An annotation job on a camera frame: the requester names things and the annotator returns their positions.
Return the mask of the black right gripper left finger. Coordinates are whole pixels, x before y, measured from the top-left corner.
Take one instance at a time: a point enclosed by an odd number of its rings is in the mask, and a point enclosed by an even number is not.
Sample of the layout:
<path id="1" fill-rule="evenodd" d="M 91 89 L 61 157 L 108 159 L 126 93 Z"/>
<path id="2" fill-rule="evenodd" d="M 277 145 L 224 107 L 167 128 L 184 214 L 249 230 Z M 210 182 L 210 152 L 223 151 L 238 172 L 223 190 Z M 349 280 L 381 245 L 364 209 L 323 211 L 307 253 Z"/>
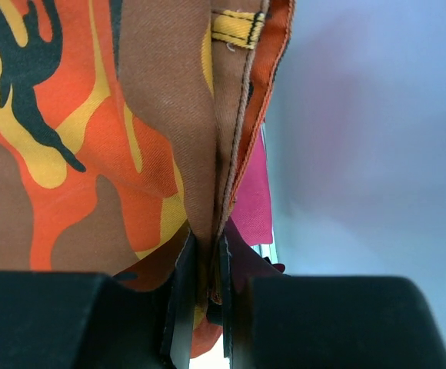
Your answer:
<path id="1" fill-rule="evenodd" d="M 196 242 L 171 242 L 175 268 L 150 291 L 133 270 L 0 271 L 0 368 L 187 368 Z"/>

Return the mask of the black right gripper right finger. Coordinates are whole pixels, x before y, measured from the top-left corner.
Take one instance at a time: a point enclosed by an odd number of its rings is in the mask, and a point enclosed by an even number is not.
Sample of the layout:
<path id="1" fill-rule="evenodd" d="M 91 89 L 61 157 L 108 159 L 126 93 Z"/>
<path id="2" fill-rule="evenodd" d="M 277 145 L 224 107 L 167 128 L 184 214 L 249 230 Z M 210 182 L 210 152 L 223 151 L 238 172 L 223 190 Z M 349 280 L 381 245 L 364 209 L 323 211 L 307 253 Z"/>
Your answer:
<path id="1" fill-rule="evenodd" d="M 420 289 L 395 276 L 289 276 L 233 223 L 219 241 L 224 355 L 233 368 L 446 368 Z"/>

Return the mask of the orange camouflage trousers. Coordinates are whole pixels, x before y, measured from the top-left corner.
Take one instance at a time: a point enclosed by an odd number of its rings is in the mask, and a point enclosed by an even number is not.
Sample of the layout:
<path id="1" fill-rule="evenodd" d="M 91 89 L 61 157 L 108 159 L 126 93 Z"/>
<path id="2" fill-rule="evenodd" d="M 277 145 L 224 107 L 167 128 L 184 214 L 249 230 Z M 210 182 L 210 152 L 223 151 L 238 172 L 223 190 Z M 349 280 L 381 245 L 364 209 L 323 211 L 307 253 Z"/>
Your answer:
<path id="1" fill-rule="evenodd" d="M 217 238 L 293 1 L 0 1 L 0 271 L 174 270 L 197 241 L 190 358 L 222 335 Z"/>

